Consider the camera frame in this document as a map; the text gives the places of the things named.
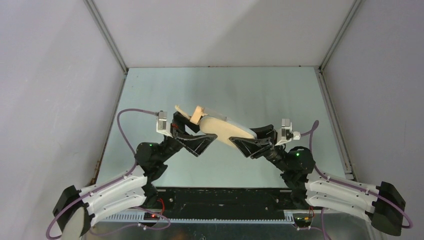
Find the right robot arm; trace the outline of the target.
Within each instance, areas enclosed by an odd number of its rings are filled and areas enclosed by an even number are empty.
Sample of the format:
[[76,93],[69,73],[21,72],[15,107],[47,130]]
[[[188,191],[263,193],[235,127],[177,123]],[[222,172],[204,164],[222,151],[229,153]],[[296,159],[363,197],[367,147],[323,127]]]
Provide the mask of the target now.
[[245,157],[264,157],[279,169],[297,207],[347,213],[392,236],[400,236],[406,228],[403,224],[406,202],[393,184],[386,181],[380,185],[366,184],[319,170],[310,147],[296,146],[286,151],[286,143],[303,136],[292,131],[291,126],[277,131],[268,125],[251,131],[252,137],[231,136],[229,141]]

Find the beige umbrella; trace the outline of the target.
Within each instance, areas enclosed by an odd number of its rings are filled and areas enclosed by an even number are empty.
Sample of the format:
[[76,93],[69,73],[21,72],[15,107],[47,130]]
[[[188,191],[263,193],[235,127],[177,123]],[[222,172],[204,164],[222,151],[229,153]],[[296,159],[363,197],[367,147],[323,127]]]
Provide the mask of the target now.
[[245,138],[245,139],[256,139],[257,134],[248,127],[245,127],[227,116],[222,115],[207,107],[197,106],[192,115],[183,111],[179,105],[175,105],[175,109],[178,113],[189,121],[199,127],[199,130],[204,134],[215,134],[217,140],[232,147],[236,148],[236,145],[230,141],[230,138]]

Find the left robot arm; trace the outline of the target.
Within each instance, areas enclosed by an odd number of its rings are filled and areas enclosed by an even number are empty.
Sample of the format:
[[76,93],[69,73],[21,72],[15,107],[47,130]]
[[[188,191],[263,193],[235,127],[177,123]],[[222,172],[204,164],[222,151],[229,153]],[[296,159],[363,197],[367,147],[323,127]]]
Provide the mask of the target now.
[[79,240],[111,215],[130,208],[152,208],[157,202],[157,190],[152,182],[167,169],[165,161],[181,149],[198,157],[218,137],[214,132],[198,134],[204,123],[214,119],[203,107],[197,107],[192,115],[178,108],[170,124],[163,111],[146,113],[156,117],[156,131],[163,135],[162,142],[140,143],[131,150],[132,167],[105,183],[81,189],[74,185],[65,188],[52,211],[54,219],[46,230],[47,239],[54,239],[51,235],[54,224],[61,230],[57,240]]

